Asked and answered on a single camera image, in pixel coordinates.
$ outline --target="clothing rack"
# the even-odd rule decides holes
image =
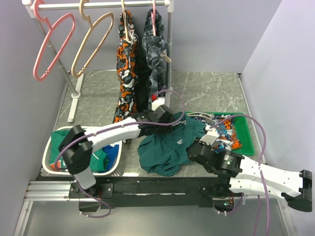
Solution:
[[[34,15],[34,12],[32,10],[33,2],[32,0],[22,0],[22,4],[25,6],[26,10],[28,11],[30,17],[35,21],[35,24],[38,26],[43,38],[46,36],[46,31],[41,24],[36,19],[36,16]],[[156,0],[155,1],[156,6],[167,6],[167,44],[168,44],[168,50],[167,50],[167,56],[171,59],[172,57],[172,13],[174,11],[174,0]],[[152,6],[153,0],[145,0],[145,1],[126,1],[125,7],[137,7],[137,6]],[[80,3],[53,3],[53,4],[40,4],[38,6],[39,10],[66,10],[66,9],[79,9]],[[117,2],[87,2],[84,4],[84,9],[91,9],[91,8],[112,8],[112,7],[122,7],[122,4],[120,1]],[[53,55],[53,57],[56,56],[56,50],[54,48],[54,45],[49,42],[48,47],[50,48],[50,52]],[[71,79],[69,77],[69,74],[65,67],[63,66],[62,62],[60,60],[57,61],[58,67],[61,68],[61,71],[63,73],[64,79],[66,83],[68,84],[69,89],[71,90],[71,97],[72,97],[72,104],[69,112],[68,122],[74,122],[78,101],[81,94],[81,86],[84,78],[84,74],[82,74],[77,81],[76,87],[74,87],[73,83],[71,82]],[[166,66],[166,86],[168,89],[172,90],[171,87],[171,79],[172,79],[172,64],[167,63]],[[170,104],[170,93],[166,93],[165,95],[165,103],[167,106]]]

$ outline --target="green cloth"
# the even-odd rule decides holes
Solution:
[[[196,138],[205,135],[205,124],[184,116],[182,122],[173,126],[173,131],[167,134],[154,134],[146,137],[139,145],[140,166],[149,173],[160,176],[173,176],[179,171],[180,165],[189,164],[186,148]]]
[[[54,169],[54,162],[59,155],[59,145],[65,138],[65,136],[69,133],[69,130],[57,130],[51,133],[51,157],[49,160],[49,165]],[[103,152],[102,149],[97,150],[91,156],[90,161],[90,169],[93,172],[105,172],[106,167],[109,160],[107,158],[107,154]],[[65,168],[66,165],[63,162],[63,158],[61,158],[61,162],[59,165],[60,168]]]

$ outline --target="laundry basket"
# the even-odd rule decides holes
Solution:
[[[71,129],[72,126],[64,126],[64,127],[61,127],[57,130],[65,130],[65,129]],[[88,129],[88,128],[95,128],[93,126],[82,126],[83,129]],[[43,165],[43,168],[45,171],[47,171],[48,173],[50,174],[54,174],[54,175],[63,175],[63,176],[70,176],[71,174],[67,171],[67,170],[60,170],[60,171],[56,171],[56,170],[53,170],[50,165],[49,165],[49,160],[50,160],[50,151],[51,151],[51,138],[49,138],[48,140],[48,143],[46,145],[46,148],[45,148],[45,151],[44,151],[44,155],[43,155],[43,160],[42,160],[42,165]],[[119,149],[118,149],[118,154],[117,154],[117,157],[113,163],[113,166],[112,168],[109,170],[109,171],[106,171],[104,173],[98,173],[98,172],[93,172],[93,175],[94,176],[106,176],[106,175],[109,175],[111,173],[113,173],[116,168],[118,167],[118,164],[119,164],[119,160],[120,160],[120,156],[121,156],[121,153],[122,153],[122,141],[119,141],[119,142],[116,142],[114,144],[119,144]]]

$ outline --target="floor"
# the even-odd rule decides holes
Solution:
[[[56,128],[63,126],[103,126],[112,123],[114,110],[119,96],[119,81],[115,71],[91,71],[85,73],[82,85],[82,98],[74,123],[67,122],[71,105],[71,92],[67,91],[58,118]],[[179,92],[185,101],[186,111],[200,112],[241,112],[248,114],[243,93],[236,73],[211,72],[180,72],[173,71],[172,87]],[[180,110],[180,100],[171,96],[170,108]],[[248,122],[254,144],[255,155],[250,158],[258,159],[258,149],[252,124]],[[134,139],[124,145],[121,160],[112,176],[124,177],[159,177],[149,174],[139,165],[137,149],[142,138]],[[42,171],[43,176],[51,176]],[[182,166],[174,177],[208,177],[207,173],[197,163]]]
[[[256,236],[264,236],[266,204],[262,200]],[[98,210],[96,214],[105,214]],[[85,218],[77,202],[34,202],[25,236],[248,236],[252,235],[257,199],[247,199],[225,217],[213,208],[157,206],[116,208],[109,217]],[[270,236],[286,236],[275,199],[271,199]]]

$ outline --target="marble surface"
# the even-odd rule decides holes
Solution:
[[[82,98],[74,123],[67,122],[71,105],[71,92],[68,90],[57,122],[57,129],[63,126],[103,126],[112,123],[114,110],[119,96],[119,81],[115,71],[91,71],[85,73],[82,85]],[[173,71],[172,87],[185,100],[186,111],[199,112],[242,112],[248,114],[242,90],[236,73],[180,72]],[[180,100],[171,96],[170,107],[173,111],[180,110]],[[248,122],[256,155],[257,143],[253,134],[252,124]],[[134,139],[130,144],[123,145],[120,163],[113,176],[128,177],[159,177],[149,174],[139,164],[137,149],[143,138]],[[182,166],[174,177],[208,177],[202,166],[190,163]]]

